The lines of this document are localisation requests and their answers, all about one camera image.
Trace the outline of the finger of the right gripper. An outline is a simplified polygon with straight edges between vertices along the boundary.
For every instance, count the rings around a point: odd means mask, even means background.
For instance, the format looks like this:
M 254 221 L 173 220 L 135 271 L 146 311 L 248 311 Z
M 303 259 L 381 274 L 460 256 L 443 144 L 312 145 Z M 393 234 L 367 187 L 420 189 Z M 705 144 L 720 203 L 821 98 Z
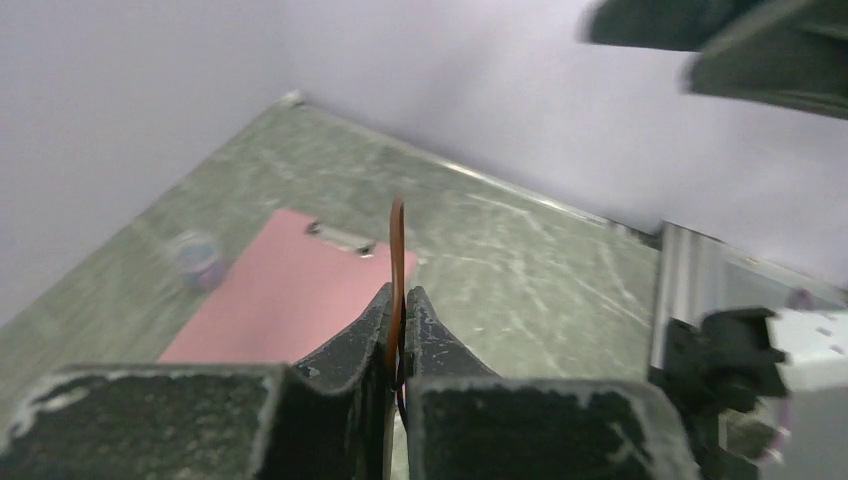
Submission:
M 692 52 L 688 91 L 847 117 L 847 4 L 840 0 L 608 0 L 588 42 Z

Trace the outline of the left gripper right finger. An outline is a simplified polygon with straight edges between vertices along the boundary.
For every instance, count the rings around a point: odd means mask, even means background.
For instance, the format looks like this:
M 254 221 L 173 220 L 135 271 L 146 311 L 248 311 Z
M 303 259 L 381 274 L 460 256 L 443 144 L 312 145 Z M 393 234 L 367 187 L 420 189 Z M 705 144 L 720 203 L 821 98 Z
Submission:
M 406 387 L 413 479 L 692 479 L 680 417 L 639 381 L 494 374 L 410 291 Z

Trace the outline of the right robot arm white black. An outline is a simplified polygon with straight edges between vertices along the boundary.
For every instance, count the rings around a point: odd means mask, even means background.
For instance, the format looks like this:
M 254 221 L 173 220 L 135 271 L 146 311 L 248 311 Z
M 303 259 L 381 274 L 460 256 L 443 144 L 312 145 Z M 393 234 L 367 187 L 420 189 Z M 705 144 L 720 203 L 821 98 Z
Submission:
M 843 1 L 605 1 L 592 42 L 692 51 L 695 93 L 843 119 Z M 762 268 L 733 282 L 743 260 L 724 242 L 666 223 L 648 378 L 677 409 L 705 479 L 755 479 L 791 437 L 800 391 L 834 390 L 847 370 L 846 311 L 820 310 L 798 278 L 764 294 Z

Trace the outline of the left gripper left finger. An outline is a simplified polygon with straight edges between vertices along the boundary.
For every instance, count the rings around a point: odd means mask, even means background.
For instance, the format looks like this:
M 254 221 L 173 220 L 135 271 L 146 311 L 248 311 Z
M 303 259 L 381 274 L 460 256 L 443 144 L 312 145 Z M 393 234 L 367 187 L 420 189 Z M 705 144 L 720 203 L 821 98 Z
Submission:
M 293 365 L 89 364 L 38 380 L 5 479 L 384 479 L 391 290 Z

